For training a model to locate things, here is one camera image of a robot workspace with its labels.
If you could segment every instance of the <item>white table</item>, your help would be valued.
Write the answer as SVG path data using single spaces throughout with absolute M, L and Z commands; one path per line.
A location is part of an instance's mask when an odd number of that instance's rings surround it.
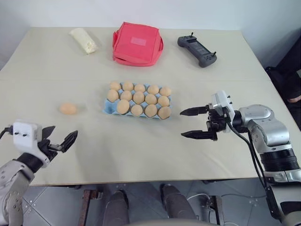
M 41 169 L 33 185 L 62 185 L 181 179 L 255 177 L 249 150 L 233 133 L 218 141 L 184 138 L 181 132 L 206 130 L 206 116 L 180 116 L 203 106 L 225 90 L 235 108 L 263 104 L 288 128 L 296 156 L 301 158 L 300 131 L 239 31 L 194 31 L 217 61 L 200 68 L 177 46 L 189 30 L 162 29 L 165 49 L 152 67 L 130 67 L 112 60 L 113 28 L 87 28 L 100 49 L 87 56 L 68 35 L 71 28 L 32 28 L 0 71 L 0 127 L 16 119 L 56 125 L 50 139 L 61 143 L 71 131 L 79 136 L 67 153 L 59 153 Z M 168 85 L 172 116 L 165 121 L 106 115 L 101 112 L 110 81 Z M 63 102 L 81 107 L 62 115 Z M 0 165 L 18 157 L 12 137 L 0 141 Z

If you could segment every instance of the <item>white wall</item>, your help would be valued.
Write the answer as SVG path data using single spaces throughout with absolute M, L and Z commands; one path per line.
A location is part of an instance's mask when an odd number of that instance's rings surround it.
M 30 26 L 118 27 L 128 21 L 241 30 L 262 65 L 276 65 L 300 35 L 300 9 L 301 0 L 1 0 L 0 63 Z

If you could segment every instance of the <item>egg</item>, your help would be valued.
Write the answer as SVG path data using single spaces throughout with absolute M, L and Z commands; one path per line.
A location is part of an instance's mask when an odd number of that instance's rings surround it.
M 170 117 L 170 114 L 170 107 L 161 107 L 158 111 L 158 116 L 160 117 L 160 119 L 167 119 L 168 117 Z
M 159 87 L 157 85 L 151 85 L 147 88 L 147 92 L 155 95 L 159 93 Z
M 137 84 L 134 88 L 135 91 L 145 92 L 145 86 L 143 84 Z
M 144 94 L 141 91 L 135 92 L 133 100 L 136 104 L 141 104 L 144 101 Z
M 132 91 L 134 89 L 134 85 L 133 85 L 132 82 L 126 81 L 126 82 L 123 83 L 122 89 L 127 90 L 127 91 Z
M 118 90 L 121 89 L 121 85 L 120 85 L 120 83 L 118 83 L 118 82 L 116 82 L 116 81 L 112 81 L 112 82 L 110 83 L 110 89 L 113 89 L 113 90 L 118 91 Z
M 120 99 L 130 101 L 132 99 L 132 93 L 126 90 L 121 93 Z
M 157 107 L 155 105 L 148 105 L 145 108 L 144 113 L 149 118 L 154 117 L 157 114 Z
M 130 103 L 127 100 L 120 100 L 117 104 L 117 112 L 119 114 L 125 114 L 130 108 Z
M 157 103 L 157 98 L 153 94 L 148 94 L 145 97 L 145 102 L 148 103 L 149 105 L 155 105 Z
M 107 95 L 107 99 L 110 102 L 115 102 L 118 98 L 119 98 L 119 93 L 114 89 L 110 89 Z
M 162 96 L 168 97 L 168 96 L 171 95 L 171 89 L 169 87 L 165 86 L 165 87 L 163 87 L 163 88 L 160 89 L 160 94 Z
M 143 109 L 140 105 L 134 105 L 131 108 L 131 113 L 133 114 L 133 116 L 138 117 L 142 114 L 142 112 L 143 112 Z
M 60 112 L 63 114 L 76 114 L 77 111 L 76 105 L 71 103 L 64 103 L 60 106 Z
M 158 104 L 162 107 L 169 106 L 169 99 L 166 96 L 160 96 L 158 99 Z

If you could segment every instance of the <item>remote controller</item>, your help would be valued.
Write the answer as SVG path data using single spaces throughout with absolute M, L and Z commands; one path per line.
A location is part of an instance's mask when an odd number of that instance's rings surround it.
M 216 52 L 212 53 L 206 49 L 201 43 L 197 41 L 197 38 L 192 36 L 182 36 L 178 38 L 178 45 L 185 47 L 198 59 L 198 65 L 200 67 L 207 67 L 213 64 L 217 57 Z

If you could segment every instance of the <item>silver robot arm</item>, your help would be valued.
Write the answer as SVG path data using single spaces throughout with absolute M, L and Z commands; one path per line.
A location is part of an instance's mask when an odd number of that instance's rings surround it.
M 224 91 L 212 95 L 212 103 L 182 111 L 181 115 L 198 115 L 209 112 L 208 131 L 192 130 L 182 136 L 193 139 L 217 140 L 217 132 L 235 132 L 248 143 L 256 172 L 262 169 L 255 150 L 264 166 L 262 183 L 273 218 L 284 226 L 301 225 L 301 169 L 290 143 L 289 132 L 278 121 L 274 112 L 263 105 L 251 105 L 235 111 L 230 96 Z M 248 141 L 240 133 L 248 132 Z
M 38 124 L 16 121 L 5 128 L 13 135 L 14 145 L 21 155 L 0 168 L 0 226 L 21 226 L 23 223 L 22 197 L 34 179 L 34 174 L 47 167 L 57 156 L 66 152 L 77 138 L 77 131 L 70 133 L 60 145 L 47 139 L 54 126 L 42 129 Z

